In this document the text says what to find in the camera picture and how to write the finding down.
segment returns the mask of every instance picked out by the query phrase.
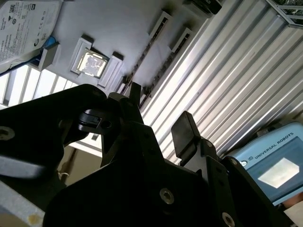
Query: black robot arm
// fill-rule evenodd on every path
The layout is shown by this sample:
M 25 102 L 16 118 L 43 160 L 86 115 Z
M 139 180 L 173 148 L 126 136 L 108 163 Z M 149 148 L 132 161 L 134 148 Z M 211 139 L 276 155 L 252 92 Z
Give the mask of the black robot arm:
M 0 111 L 0 175 L 12 179 L 48 179 L 65 146 L 102 135 L 101 168 L 55 195 L 45 227 L 289 226 L 236 159 L 217 157 L 191 114 L 171 129 L 180 165 L 165 160 L 143 123 L 140 91 L 133 83 L 129 98 L 107 98 L 82 85 Z

